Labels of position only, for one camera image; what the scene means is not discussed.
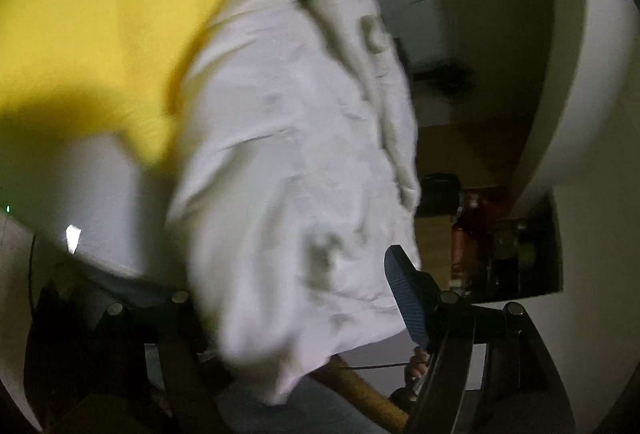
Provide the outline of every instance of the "grey pants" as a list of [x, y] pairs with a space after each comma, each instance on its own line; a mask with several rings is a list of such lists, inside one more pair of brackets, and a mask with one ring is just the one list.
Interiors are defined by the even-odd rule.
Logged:
[[266, 405], [236, 384], [217, 402], [225, 422], [238, 434], [388, 434], [308, 376], [284, 405]]

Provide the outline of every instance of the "white towel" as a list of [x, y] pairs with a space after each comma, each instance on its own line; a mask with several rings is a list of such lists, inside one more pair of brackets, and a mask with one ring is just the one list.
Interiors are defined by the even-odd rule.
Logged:
[[210, 27], [168, 224], [219, 356], [280, 403], [404, 329], [383, 259], [419, 265], [415, 118], [375, 0], [226, 0]]

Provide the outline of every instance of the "cable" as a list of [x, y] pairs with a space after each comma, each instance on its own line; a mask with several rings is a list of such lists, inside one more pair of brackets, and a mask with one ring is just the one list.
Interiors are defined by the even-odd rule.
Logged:
[[31, 286], [31, 283], [33, 281], [33, 250], [35, 246], [36, 234], [33, 234], [33, 239], [31, 240], [31, 250], [29, 251], [29, 273], [27, 275], [27, 286], [29, 289], [29, 308], [31, 309], [31, 322], [33, 322], [33, 318], [36, 315], [36, 308], [33, 304], [33, 287]]
[[356, 366], [356, 367], [327, 367], [329, 370], [361, 370], [361, 369], [382, 369], [383, 367], [417, 366], [425, 362], [400, 362], [399, 364], [379, 364], [377, 366]]
[[396, 16], [398, 14], [401, 14], [402, 12], [407, 10], [408, 8], [411, 8], [414, 5], [419, 5], [420, 3], [423, 3], [424, 1], [429, 1], [429, 0], [413, 0], [413, 1], [409, 1], [407, 4], [403, 5], [402, 7], [399, 7], [399, 8], [396, 8], [395, 10], [392, 10], [388, 15], [389, 16]]

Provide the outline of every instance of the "yellow shirt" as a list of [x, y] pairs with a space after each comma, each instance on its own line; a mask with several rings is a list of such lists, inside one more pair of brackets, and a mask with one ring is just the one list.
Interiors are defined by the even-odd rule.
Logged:
[[0, 0], [0, 118], [62, 137], [121, 133], [167, 160], [178, 84], [220, 0]]

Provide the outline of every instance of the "hand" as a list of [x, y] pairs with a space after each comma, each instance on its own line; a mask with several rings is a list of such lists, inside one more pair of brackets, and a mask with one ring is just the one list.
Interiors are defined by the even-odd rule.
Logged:
[[417, 396], [414, 393], [414, 384], [422, 375], [427, 373], [429, 369], [429, 363], [431, 362], [431, 355], [420, 348], [414, 349], [414, 356], [409, 358], [411, 365], [404, 368], [404, 383], [406, 385], [406, 395], [410, 401], [417, 400]]

